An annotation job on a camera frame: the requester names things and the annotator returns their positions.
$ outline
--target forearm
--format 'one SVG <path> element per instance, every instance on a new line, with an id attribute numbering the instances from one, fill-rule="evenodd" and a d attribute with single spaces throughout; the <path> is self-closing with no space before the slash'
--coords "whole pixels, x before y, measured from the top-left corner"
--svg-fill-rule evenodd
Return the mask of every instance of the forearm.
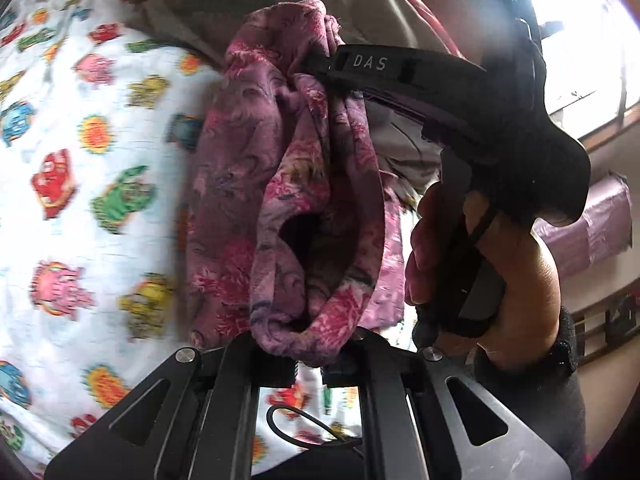
<path id="1" fill-rule="evenodd" d="M 571 315 L 560 314 L 558 345 L 572 348 L 572 363 L 564 366 L 548 356 L 519 372 L 503 372 L 478 349 L 476 380 L 536 432 L 568 463 L 578 478 L 584 459 L 584 402 L 575 370 L 576 340 Z"/>

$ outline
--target pink floral fabric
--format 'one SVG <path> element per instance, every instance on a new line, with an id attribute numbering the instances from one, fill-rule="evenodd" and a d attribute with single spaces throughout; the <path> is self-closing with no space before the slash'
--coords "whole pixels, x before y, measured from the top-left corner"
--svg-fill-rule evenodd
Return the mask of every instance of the pink floral fabric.
<path id="1" fill-rule="evenodd" d="M 341 43 L 322 2 L 251 14 L 196 153 L 188 218 L 192 342 L 251 329 L 267 352 L 330 362 L 359 322 L 402 318 L 399 203 L 362 98 L 298 68 Z"/>

